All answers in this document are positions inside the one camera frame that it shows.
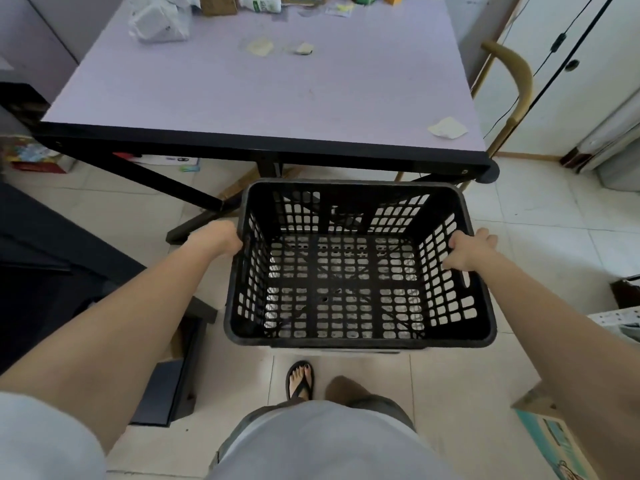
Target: foot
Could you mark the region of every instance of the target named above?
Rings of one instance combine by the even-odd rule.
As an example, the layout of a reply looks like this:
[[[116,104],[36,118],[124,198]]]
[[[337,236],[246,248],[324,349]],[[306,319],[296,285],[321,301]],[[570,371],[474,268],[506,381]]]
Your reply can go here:
[[[297,369],[293,369],[291,371],[291,375],[289,376],[289,396],[290,398],[299,397],[304,401],[309,400],[309,388],[302,387],[298,393],[296,394],[296,389],[303,382],[303,378],[306,379],[309,388],[314,386],[313,379],[311,375],[311,367],[306,365],[301,365]]]
[[[371,393],[364,389],[363,386],[344,376],[333,378],[324,391],[324,398],[327,401],[343,406],[359,399],[364,399],[368,395],[371,395]]]

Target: purple table top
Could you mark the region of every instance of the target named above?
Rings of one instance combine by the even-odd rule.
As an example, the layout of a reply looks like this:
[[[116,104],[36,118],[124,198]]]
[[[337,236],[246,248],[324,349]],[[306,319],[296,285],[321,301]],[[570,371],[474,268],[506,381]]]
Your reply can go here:
[[[240,9],[197,16],[191,39],[132,39],[126,2],[44,121],[484,151],[443,0],[356,6],[350,18]],[[247,52],[258,37],[267,57]],[[295,55],[302,42],[311,55]],[[452,116],[457,139],[427,127]]]

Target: white shirt sleeve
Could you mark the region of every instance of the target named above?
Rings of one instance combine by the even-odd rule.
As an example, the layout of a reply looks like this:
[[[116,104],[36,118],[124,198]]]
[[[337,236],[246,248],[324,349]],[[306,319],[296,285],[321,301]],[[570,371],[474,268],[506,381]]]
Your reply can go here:
[[[0,392],[0,478],[104,480],[95,435],[66,413],[25,395]]]

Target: crumpled paper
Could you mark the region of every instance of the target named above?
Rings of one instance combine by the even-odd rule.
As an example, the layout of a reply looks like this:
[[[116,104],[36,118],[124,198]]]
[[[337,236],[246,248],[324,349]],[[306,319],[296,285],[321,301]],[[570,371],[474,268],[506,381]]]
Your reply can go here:
[[[431,133],[442,138],[455,139],[468,132],[466,126],[459,123],[451,116],[444,118],[439,123],[427,128]]]

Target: white bottle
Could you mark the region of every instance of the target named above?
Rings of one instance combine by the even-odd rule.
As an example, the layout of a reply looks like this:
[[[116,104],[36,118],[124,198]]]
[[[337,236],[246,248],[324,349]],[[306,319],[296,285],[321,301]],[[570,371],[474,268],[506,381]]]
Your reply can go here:
[[[280,13],[282,11],[282,2],[280,0],[238,0],[238,4],[256,13],[261,11]]]

